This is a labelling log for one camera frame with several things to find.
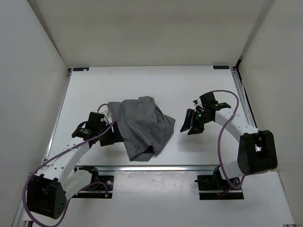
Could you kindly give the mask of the grey pleated skirt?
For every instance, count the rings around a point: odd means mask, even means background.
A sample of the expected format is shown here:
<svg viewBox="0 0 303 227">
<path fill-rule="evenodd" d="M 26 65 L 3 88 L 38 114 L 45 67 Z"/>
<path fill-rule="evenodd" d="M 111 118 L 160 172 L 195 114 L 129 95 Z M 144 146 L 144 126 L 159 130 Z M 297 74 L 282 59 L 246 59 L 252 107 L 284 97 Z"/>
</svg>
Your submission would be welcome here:
<svg viewBox="0 0 303 227">
<path fill-rule="evenodd" d="M 165 115 L 150 96 L 109 102 L 108 108 L 130 161 L 148 162 L 158 156 L 174 133 L 176 120 Z"/>
</svg>

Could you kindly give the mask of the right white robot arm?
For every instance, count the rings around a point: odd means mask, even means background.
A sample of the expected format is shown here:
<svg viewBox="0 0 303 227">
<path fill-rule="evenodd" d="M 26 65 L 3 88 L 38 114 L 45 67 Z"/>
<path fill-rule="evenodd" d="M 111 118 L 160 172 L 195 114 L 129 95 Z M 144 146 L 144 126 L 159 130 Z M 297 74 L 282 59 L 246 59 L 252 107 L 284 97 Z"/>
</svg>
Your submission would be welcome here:
<svg viewBox="0 0 303 227">
<path fill-rule="evenodd" d="M 227 103 L 202 106 L 196 103 L 195 109 L 187 109 L 181 132 L 188 135 L 203 133 L 205 124 L 215 122 L 225 129 L 239 143 L 237 159 L 223 164 L 220 161 L 219 173 L 213 176 L 213 185 L 225 188 L 230 179 L 263 173 L 277 168 L 277 155 L 273 133 L 261 131 L 248 124 L 233 112 Z"/>
</svg>

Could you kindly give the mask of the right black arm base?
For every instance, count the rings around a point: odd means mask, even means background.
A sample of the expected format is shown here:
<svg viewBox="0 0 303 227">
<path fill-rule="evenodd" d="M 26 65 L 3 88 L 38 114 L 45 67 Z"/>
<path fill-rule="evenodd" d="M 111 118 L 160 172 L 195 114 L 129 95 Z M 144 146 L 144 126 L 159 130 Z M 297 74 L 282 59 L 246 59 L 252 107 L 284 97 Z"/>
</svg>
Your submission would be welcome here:
<svg viewBox="0 0 303 227">
<path fill-rule="evenodd" d="M 212 174 L 197 175 L 195 183 L 198 185 L 201 201 L 244 199 L 242 189 L 232 188 L 226 180 L 222 179 L 217 167 Z"/>
</svg>

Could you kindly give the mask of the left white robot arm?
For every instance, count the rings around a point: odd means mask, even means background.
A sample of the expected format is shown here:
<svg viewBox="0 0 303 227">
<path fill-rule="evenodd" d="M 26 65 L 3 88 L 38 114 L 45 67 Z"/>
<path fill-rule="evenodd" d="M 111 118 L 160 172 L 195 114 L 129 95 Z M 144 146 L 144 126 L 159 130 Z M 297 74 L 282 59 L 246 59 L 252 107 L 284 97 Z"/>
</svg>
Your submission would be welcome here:
<svg viewBox="0 0 303 227">
<path fill-rule="evenodd" d="M 111 120 L 111 112 L 91 112 L 87 121 L 78 125 L 71 135 L 66 150 L 51 158 L 31 176 L 25 186 L 28 211 L 52 219 L 63 215 L 68 201 L 79 191 L 102 188 L 106 184 L 99 180 L 98 169 L 80 165 L 80 159 L 92 146 L 113 145 L 123 142 L 117 123 Z"/>
</svg>

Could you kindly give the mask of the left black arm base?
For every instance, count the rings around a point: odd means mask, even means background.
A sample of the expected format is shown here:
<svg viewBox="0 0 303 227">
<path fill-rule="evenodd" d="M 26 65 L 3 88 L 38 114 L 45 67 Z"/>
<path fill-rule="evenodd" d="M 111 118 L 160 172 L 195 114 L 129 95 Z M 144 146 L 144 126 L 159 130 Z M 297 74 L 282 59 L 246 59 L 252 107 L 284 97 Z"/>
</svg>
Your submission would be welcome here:
<svg viewBox="0 0 303 227">
<path fill-rule="evenodd" d="M 82 199 L 111 199 L 113 196 L 114 176 L 104 175 L 94 166 L 74 168 L 74 173 L 88 174 L 89 186 L 75 193 L 72 198 Z"/>
</svg>

